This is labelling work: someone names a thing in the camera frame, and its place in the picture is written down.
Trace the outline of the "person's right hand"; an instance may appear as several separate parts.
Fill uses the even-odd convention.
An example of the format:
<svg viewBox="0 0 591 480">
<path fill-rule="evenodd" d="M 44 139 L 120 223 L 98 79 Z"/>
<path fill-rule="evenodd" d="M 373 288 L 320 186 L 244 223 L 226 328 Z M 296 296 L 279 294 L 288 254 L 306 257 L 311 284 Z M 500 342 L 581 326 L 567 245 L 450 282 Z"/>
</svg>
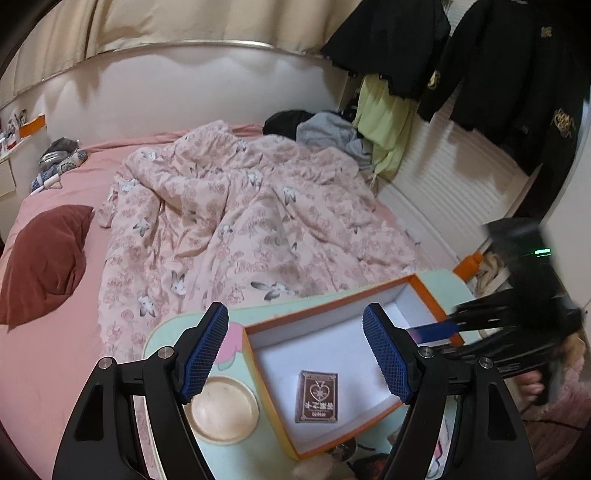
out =
<svg viewBox="0 0 591 480">
<path fill-rule="evenodd" d="M 530 371 L 514 378 L 521 397 L 533 403 L 545 391 L 543 375 L 540 371 Z"/>
</svg>

